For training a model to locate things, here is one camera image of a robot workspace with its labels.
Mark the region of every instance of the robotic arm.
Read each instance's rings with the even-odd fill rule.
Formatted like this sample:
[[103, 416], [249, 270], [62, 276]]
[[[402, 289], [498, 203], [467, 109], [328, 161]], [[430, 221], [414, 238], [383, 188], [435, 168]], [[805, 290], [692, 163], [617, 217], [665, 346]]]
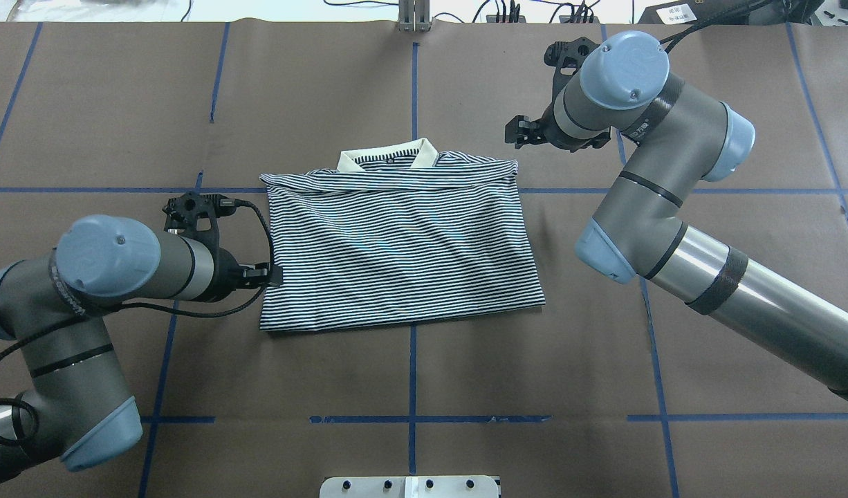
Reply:
[[[139, 441], [136, 402], [102, 316], [146, 305], [121, 302], [215, 302], [239, 288], [260, 288], [248, 305], [265, 286], [281, 283], [273, 255], [245, 266], [219, 247], [216, 220], [237, 207], [254, 209], [264, 224], [246, 201], [187, 193], [163, 209], [167, 231], [87, 216], [50, 255], [0, 270], [0, 338], [19, 341], [34, 383], [14, 400], [0, 400], [0, 483], [55, 457], [68, 470], [83, 470]], [[211, 228], [197, 230], [203, 218]]]
[[506, 142], [574, 152], [603, 146], [616, 127], [638, 146], [576, 255], [621, 284], [642, 275], [848, 400], [848, 313], [676, 217], [698, 180], [724, 179], [746, 159], [752, 124], [673, 75], [642, 32], [559, 41], [544, 61], [556, 67], [553, 101], [539, 120], [507, 123]]

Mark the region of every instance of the navy and white stripes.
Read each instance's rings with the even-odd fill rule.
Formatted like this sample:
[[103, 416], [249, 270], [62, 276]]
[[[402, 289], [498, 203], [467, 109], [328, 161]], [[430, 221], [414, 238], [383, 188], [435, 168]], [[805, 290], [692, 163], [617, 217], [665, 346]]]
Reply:
[[262, 330], [402, 324], [544, 304], [516, 161], [442, 152], [432, 167], [412, 169], [416, 154], [360, 155], [362, 171], [262, 174], [283, 269], [283, 286], [266, 291]]

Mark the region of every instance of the shirt collar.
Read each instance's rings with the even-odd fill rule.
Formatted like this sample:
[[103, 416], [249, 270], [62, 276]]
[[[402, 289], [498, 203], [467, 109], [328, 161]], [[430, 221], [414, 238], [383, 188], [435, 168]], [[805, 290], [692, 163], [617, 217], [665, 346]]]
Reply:
[[420, 138], [418, 140], [406, 142], [405, 144], [389, 145], [387, 147], [377, 147], [374, 149], [342, 151], [341, 156], [338, 159], [338, 171], [341, 171], [342, 173], [351, 171], [365, 172], [366, 170], [357, 164], [356, 160], [358, 158], [365, 156], [389, 155], [409, 150], [418, 151], [418, 155], [415, 155], [415, 160], [412, 161], [410, 169], [433, 167], [434, 164], [436, 164], [436, 157], [438, 156], [436, 148], [430, 144], [430, 140], [427, 138]]

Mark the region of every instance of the blue tape grid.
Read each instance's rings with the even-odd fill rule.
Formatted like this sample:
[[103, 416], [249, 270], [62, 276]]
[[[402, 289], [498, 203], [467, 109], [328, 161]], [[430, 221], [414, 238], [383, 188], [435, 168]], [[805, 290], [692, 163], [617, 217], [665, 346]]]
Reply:
[[811, 92], [809, 91], [809, 83], [806, 83], [806, 76], [804, 76], [804, 73], [802, 72], [802, 64], [800, 63], [800, 52], [796, 48], [796, 37], [793, 36], [792, 25], [788, 22], [786, 23], [786, 28], [787, 38], [790, 40], [790, 50], [793, 55], [793, 62], [796, 65], [796, 73], [798, 78], [800, 79], [800, 86], [802, 87], [802, 94], [804, 99], [806, 99], [806, 104], [809, 106], [809, 113], [811, 114], [812, 123], [814, 125], [814, 131], [817, 132], [817, 138], [820, 141], [820, 150], [823, 151], [823, 157], [827, 162], [829, 174], [832, 176], [833, 185], [836, 187], [836, 195], [839, 196], [839, 205], [841, 205], [842, 210], [845, 211], [845, 220], [847, 221], [848, 225], [848, 202], [845, 201], [845, 195], [842, 191], [842, 184], [839, 183], [839, 174], [836, 173], [836, 165], [833, 163], [832, 155], [829, 154], [827, 140], [823, 136], [823, 127], [820, 126], [820, 121], [817, 119], [817, 113], [814, 111], [814, 103], [812, 102]]
[[0, 141], [3, 140], [3, 133], [6, 132], [6, 125], [9, 124], [9, 117], [12, 116], [12, 108], [15, 107], [15, 100], [19, 97], [21, 83], [25, 81], [25, 75], [28, 73], [28, 66], [31, 64], [31, 57], [34, 57], [36, 42], [39, 40], [39, 32], [42, 31], [42, 22], [38, 22], [34, 30], [34, 38], [31, 39], [31, 44], [28, 47], [28, 54], [25, 56], [25, 62], [21, 65], [19, 79], [15, 82], [15, 88], [12, 89], [12, 97], [9, 97], [9, 104], [6, 105], [6, 113], [3, 114], [3, 120], [0, 122]]
[[[194, 192], [200, 192], [203, 188], [203, 171], [196, 175]], [[178, 309], [178, 300], [172, 302], [172, 309]], [[163, 361], [159, 368], [159, 381], [156, 383], [156, 397], [153, 404], [153, 415], [143, 416], [142, 423], [149, 423], [148, 445], [145, 450], [145, 465], [142, 467], [142, 478], [138, 485], [138, 498], [145, 498], [147, 486], [150, 480], [150, 468], [153, 466], [153, 454], [156, 447], [156, 433], [162, 423], [215, 423], [214, 416], [162, 416], [163, 394], [165, 393], [165, 379], [169, 373], [169, 360], [172, 358], [172, 345], [175, 338], [175, 327], [178, 324], [178, 316], [169, 318], [169, 328], [165, 335], [165, 347], [163, 348]]]
[[[216, 101], [218, 100], [219, 85], [221, 84], [221, 73], [224, 65], [225, 52], [227, 51], [228, 33], [230, 23], [225, 23], [224, 34], [221, 40], [221, 53], [219, 53], [218, 70], [216, 70], [215, 82], [212, 88], [212, 108], [210, 111], [210, 122], [214, 122], [214, 114]], [[28, 47], [25, 61], [21, 67], [19, 77], [10, 96], [9, 104], [7, 104], [6, 112], [3, 115], [3, 120], [0, 124], [0, 142], [6, 132], [6, 127], [9, 122], [10, 114], [19, 97], [22, 82], [25, 79], [31, 59], [34, 55], [39, 35], [42, 31], [42, 23], [38, 23], [34, 32], [34, 37]], [[607, 38], [605, 26], [601, 26], [603, 40]], [[814, 110], [813, 101], [809, 86], [798, 57], [798, 49], [792, 32], [791, 25], [786, 25], [788, 39], [794, 64], [796, 66], [798, 79], [803, 91], [804, 100], [809, 108], [809, 113], [812, 118], [814, 129], [817, 133], [820, 147], [822, 148], [829, 173], [833, 180], [833, 189], [695, 189], [698, 194], [758, 194], [758, 195], [835, 195], [838, 196], [839, 203], [847, 215], [848, 226], [848, 205], [845, 201], [845, 196], [848, 195], [848, 189], [844, 189], [839, 181], [838, 173], [836, 172], [835, 164], [829, 152], [826, 139], [824, 137], [822, 126], [818, 120], [817, 113]], [[418, 44], [412, 45], [412, 139], [418, 138]], [[626, 154], [624, 151], [623, 141], [618, 139], [618, 152], [620, 160], [626, 163]], [[261, 187], [202, 187], [203, 172], [200, 172], [196, 179], [196, 191], [202, 193], [264, 193], [266, 190]], [[0, 187], [0, 193], [181, 193], [186, 192], [187, 187]], [[605, 194], [608, 189], [605, 188], [521, 188], [519, 193], [522, 194]], [[645, 303], [646, 315], [648, 316], [649, 338], [652, 341], [652, 369], [654, 370], [655, 388], [658, 396], [658, 415], [629, 415], [627, 421], [632, 423], [660, 423], [662, 432], [664, 433], [665, 441], [665, 456], [667, 457], [667, 469], [670, 474], [671, 490], [674, 498], [679, 495], [678, 484], [676, 482], [676, 469], [674, 469], [674, 457], [672, 450], [672, 441], [670, 438], [670, 423], [695, 423], [695, 422], [735, 422], [735, 421], [800, 421], [800, 420], [822, 420], [822, 421], [848, 421], [848, 413], [749, 413], [749, 414], [668, 414], [665, 407], [663, 384], [661, 380], [661, 364], [659, 363], [657, 341], [654, 334], [654, 322], [652, 321], [651, 304], [649, 303], [648, 287], [645, 281], [640, 280], [640, 288]], [[152, 463], [156, 433], [159, 425], [171, 425], [171, 423], [215, 423], [213, 416], [161, 416], [163, 394], [165, 390], [165, 379], [167, 378], [168, 363], [172, 354], [172, 344], [174, 343], [175, 325], [177, 324], [177, 316], [173, 315], [169, 322], [167, 332], [167, 344], [163, 353], [163, 361], [160, 369], [158, 381], [158, 391], [156, 391], [156, 400], [154, 413], [152, 416], [143, 416], [142, 422], [150, 424], [149, 443], [145, 455], [145, 467], [142, 470], [142, 481], [140, 482], [139, 496], [145, 496], [147, 482], [149, 478], [150, 466]], [[410, 371], [409, 371], [409, 415], [408, 416], [311, 416], [311, 423], [408, 423], [409, 425], [409, 470], [412, 475], [416, 473], [415, 463], [415, 424], [416, 423], [543, 423], [551, 419], [551, 416], [419, 416], [416, 413], [417, 406], [417, 327], [412, 324], [410, 327]]]

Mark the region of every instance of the striped collar trim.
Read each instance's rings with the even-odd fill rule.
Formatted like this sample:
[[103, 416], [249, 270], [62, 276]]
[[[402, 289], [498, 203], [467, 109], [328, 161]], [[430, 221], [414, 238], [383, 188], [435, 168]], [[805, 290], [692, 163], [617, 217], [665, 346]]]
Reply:
[[387, 147], [343, 151], [341, 152], [341, 157], [338, 159], [338, 171], [365, 172], [366, 170], [360, 166], [361, 162], [389, 160], [389, 158], [411, 155], [415, 155], [415, 160], [412, 161], [410, 169], [421, 169], [433, 167], [433, 164], [436, 164], [436, 158], [439, 154], [427, 138], [412, 140], [405, 144], [389, 145]]

